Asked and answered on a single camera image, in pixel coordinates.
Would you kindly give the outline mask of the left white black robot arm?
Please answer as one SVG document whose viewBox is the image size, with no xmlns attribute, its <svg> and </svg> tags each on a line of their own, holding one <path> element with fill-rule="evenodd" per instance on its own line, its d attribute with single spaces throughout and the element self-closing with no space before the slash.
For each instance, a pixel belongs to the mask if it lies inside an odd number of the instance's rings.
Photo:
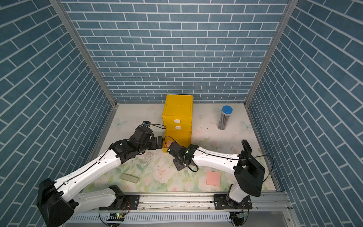
<svg viewBox="0 0 363 227">
<path fill-rule="evenodd" d="M 161 149 L 163 144 L 163 137 L 155 136 L 147 122 L 138 126 L 130 138 L 112 143 L 103 154 L 83 167 L 54 181 L 50 178 L 43 180 L 39 184 L 36 203 L 46 226 L 59 227 L 74 214 L 95 208 L 126 208 L 125 194 L 117 185 L 95 193 L 83 194 L 81 191 L 108 171 L 146 150 Z"/>
</svg>

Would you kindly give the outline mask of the yellow three-drawer cabinet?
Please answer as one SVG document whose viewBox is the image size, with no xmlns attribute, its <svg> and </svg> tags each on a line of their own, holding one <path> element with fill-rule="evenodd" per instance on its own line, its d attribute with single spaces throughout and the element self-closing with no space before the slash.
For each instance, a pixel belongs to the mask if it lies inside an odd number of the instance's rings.
<svg viewBox="0 0 363 227">
<path fill-rule="evenodd" d="M 192 140 L 192 95 L 170 95 L 165 100 L 162 119 L 164 126 L 163 152 L 167 152 L 166 141 L 173 140 L 188 147 Z"/>
</svg>

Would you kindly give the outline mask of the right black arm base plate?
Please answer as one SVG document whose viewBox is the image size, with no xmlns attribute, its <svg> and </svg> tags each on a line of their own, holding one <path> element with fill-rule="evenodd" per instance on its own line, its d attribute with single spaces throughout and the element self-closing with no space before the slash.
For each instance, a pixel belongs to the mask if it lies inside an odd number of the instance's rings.
<svg viewBox="0 0 363 227">
<path fill-rule="evenodd" d="M 227 199 L 227 194 L 215 194 L 213 196 L 216 210 L 250 210 L 252 203 L 250 196 L 246 196 L 240 203 Z"/>
</svg>

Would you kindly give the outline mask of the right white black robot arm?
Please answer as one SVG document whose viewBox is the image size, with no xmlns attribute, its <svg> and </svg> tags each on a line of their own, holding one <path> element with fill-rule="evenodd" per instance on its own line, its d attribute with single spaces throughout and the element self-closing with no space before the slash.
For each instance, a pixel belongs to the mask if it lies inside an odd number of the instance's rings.
<svg viewBox="0 0 363 227">
<path fill-rule="evenodd" d="M 265 176 L 265 167 L 251 154 L 247 140 L 242 141 L 240 154 L 224 154 L 202 148 L 197 145 L 184 147 L 172 142 L 166 152 L 174 157 L 173 163 L 178 171 L 189 168 L 197 172 L 206 166 L 233 175 L 226 202 L 230 207 L 238 208 L 248 196 L 261 196 Z"/>
</svg>

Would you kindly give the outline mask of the pink sticky note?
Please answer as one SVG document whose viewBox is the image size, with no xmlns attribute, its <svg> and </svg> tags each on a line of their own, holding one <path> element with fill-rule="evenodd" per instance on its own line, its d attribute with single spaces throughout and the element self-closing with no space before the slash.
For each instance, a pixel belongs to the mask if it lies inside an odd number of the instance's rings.
<svg viewBox="0 0 363 227">
<path fill-rule="evenodd" d="M 220 173 L 214 171 L 207 171 L 206 185 L 220 186 Z"/>
<path fill-rule="evenodd" d="M 173 140 L 166 141 L 166 147 L 167 148 L 170 147 L 173 142 L 174 142 Z"/>
</svg>

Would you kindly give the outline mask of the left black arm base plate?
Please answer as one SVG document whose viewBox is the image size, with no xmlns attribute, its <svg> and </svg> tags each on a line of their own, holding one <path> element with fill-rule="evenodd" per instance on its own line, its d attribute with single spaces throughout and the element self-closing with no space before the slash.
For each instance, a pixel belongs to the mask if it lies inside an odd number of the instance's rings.
<svg viewBox="0 0 363 227">
<path fill-rule="evenodd" d="M 101 211 L 135 211 L 138 208 L 140 196 L 136 194 L 116 197 L 115 201 L 108 207 L 100 207 Z"/>
</svg>

